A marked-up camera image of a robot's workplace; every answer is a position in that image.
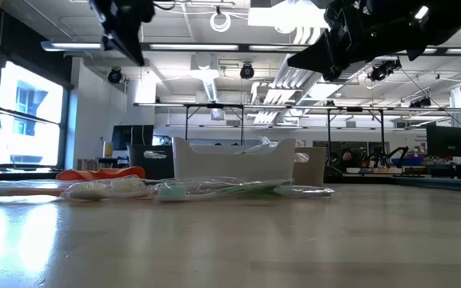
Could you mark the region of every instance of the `plastic packaging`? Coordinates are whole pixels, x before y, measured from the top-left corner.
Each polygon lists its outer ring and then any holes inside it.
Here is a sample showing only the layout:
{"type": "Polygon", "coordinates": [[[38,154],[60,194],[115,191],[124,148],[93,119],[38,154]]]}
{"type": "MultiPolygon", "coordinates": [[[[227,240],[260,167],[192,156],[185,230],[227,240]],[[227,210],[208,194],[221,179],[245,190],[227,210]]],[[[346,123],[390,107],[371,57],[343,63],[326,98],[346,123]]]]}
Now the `plastic packaging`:
{"type": "Polygon", "coordinates": [[[72,184],[71,181],[59,180],[0,181],[0,196],[59,196],[72,184]]]}
{"type": "Polygon", "coordinates": [[[278,186],[274,192],[289,198],[319,198],[331,196],[335,191],[313,186],[278,186]]]}
{"type": "Polygon", "coordinates": [[[295,153],[295,163],[309,162],[309,155],[305,153],[295,153]]]}
{"type": "Polygon", "coordinates": [[[182,183],[164,183],[158,185],[155,200],[159,202],[198,201],[228,197],[234,194],[248,194],[249,196],[274,195],[273,189],[281,185],[290,185],[291,180],[272,180],[244,183],[200,182],[198,187],[191,189],[182,183]]]}
{"type": "Polygon", "coordinates": [[[268,137],[261,137],[261,145],[253,146],[243,151],[238,151],[235,154],[260,154],[265,148],[275,148],[278,142],[272,142],[268,137]]]}
{"type": "Polygon", "coordinates": [[[164,159],[166,158],[166,155],[154,151],[145,151],[143,152],[143,157],[147,159],[164,159]]]}
{"type": "Polygon", "coordinates": [[[63,198],[98,201],[110,198],[150,198],[153,186],[136,176],[78,182],[62,193],[63,198]]]}

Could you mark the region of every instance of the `white plastic container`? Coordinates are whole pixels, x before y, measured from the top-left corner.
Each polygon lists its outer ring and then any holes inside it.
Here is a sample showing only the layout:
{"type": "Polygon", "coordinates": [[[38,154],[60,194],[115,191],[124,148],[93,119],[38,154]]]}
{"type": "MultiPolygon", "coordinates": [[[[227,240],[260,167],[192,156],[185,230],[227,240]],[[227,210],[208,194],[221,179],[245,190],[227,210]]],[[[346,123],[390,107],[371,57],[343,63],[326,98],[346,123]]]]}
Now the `white plastic container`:
{"type": "Polygon", "coordinates": [[[174,173],[176,178],[227,176],[247,181],[291,179],[295,164],[296,140],[281,141],[268,154],[223,154],[218,146],[212,146],[212,153],[197,153],[182,138],[176,137],[174,148],[174,173]]]}

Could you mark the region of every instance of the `person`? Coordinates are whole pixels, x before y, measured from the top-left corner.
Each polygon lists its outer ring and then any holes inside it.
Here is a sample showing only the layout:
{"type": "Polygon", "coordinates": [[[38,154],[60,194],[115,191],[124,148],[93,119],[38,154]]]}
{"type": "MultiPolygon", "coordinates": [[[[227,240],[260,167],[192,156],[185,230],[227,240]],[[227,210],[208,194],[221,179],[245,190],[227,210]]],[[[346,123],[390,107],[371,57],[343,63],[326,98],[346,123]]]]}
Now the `person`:
{"type": "Polygon", "coordinates": [[[349,149],[345,149],[341,161],[341,166],[345,170],[346,168],[354,167],[354,159],[351,151],[349,149]]]}

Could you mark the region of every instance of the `orange object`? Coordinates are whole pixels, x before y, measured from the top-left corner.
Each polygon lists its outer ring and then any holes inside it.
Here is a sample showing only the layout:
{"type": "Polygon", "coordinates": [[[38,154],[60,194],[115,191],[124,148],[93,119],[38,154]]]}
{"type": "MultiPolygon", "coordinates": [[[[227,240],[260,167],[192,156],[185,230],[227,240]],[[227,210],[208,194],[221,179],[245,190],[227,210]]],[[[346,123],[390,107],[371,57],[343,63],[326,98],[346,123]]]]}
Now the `orange object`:
{"type": "Polygon", "coordinates": [[[145,170],[142,167],[130,167],[122,169],[102,168],[99,171],[66,170],[56,175],[56,179],[65,181],[99,180],[121,178],[131,175],[136,175],[141,179],[145,179],[145,170]]]}

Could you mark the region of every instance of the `wooden table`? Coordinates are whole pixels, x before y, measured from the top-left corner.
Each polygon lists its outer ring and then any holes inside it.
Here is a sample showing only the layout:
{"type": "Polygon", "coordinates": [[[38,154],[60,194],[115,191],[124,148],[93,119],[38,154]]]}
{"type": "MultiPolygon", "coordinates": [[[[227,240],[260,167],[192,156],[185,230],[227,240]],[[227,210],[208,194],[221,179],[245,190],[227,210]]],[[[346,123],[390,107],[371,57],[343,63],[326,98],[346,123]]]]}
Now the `wooden table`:
{"type": "Polygon", "coordinates": [[[0,198],[0,287],[461,287],[461,192],[68,203],[0,198]]]}

